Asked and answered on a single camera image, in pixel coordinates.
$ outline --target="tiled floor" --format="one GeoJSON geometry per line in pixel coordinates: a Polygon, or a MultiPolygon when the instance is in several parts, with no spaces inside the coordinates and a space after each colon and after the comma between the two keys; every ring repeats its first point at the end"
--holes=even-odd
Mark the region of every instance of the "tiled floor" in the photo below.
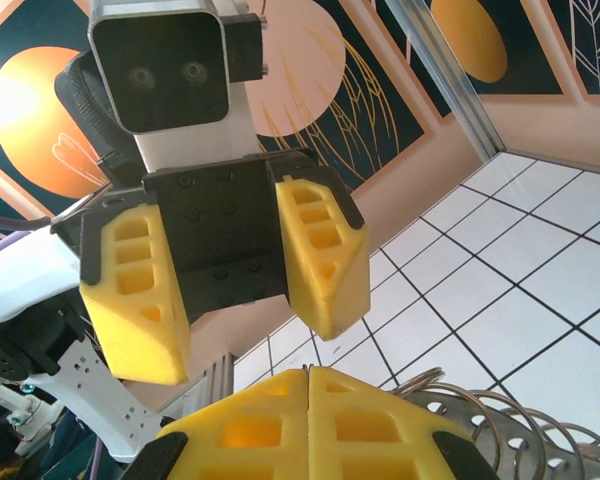
{"type": "Polygon", "coordinates": [[[600,175],[501,154],[374,253],[371,285],[340,338],[294,318],[235,390],[303,364],[385,389],[441,366],[600,433],[600,175]]]}

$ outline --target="metal frame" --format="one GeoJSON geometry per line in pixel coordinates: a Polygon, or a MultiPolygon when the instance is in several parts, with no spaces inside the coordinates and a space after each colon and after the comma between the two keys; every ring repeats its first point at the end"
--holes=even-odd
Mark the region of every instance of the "metal frame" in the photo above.
{"type": "Polygon", "coordinates": [[[483,162],[505,146],[424,0],[386,0],[483,162]]]}

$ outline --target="black cable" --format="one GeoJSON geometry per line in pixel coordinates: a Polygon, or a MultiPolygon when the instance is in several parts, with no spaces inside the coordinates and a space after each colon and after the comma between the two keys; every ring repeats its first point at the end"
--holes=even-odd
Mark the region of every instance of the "black cable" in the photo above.
{"type": "Polygon", "coordinates": [[[23,232],[28,230],[38,230],[51,223],[51,218],[42,217],[36,220],[18,220],[16,218],[7,218],[0,216],[0,230],[10,232],[23,232]]]}

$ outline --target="yellow foam pad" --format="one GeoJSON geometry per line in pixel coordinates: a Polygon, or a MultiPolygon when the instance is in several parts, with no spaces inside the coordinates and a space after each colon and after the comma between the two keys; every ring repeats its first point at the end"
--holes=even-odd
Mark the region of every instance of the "yellow foam pad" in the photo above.
{"type": "Polygon", "coordinates": [[[291,309],[336,338],[370,308],[368,228],[351,228],[326,186],[287,176],[276,196],[291,309]]]}
{"type": "Polygon", "coordinates": [[[187,380],[189,323],[158,205],[140,205],[101,231],[101,276],[80,284],[111,372],[174,385],[187,380]]]}
{"type": "Polygon", "coordinates": [[[432,434],[460,426],[330,368],[309,376],[311,480],[453,480],[432,434]]]}
{"type": "Polygon", "coordinates": [[[167,425],[188,442],[169,480],[306,480],[307,374],[288,370],[167,425]]]}

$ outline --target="camera lens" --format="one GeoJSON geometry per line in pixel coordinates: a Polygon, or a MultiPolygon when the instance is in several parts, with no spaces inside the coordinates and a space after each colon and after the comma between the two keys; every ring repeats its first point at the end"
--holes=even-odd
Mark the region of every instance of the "camera lens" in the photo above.
{"type": "Polygon", "coordinates": [[[194,85],[202,85],[208,77],[207,68],[198,62],[187,62],[182,67],[185,80],[194,85]]]}
{"type": "Polygon", "coordinates": [[[144,67],[136,67],[129,72],[131,85],[139,90],[151,90],[155,84],[153,74],[144,67]]]}

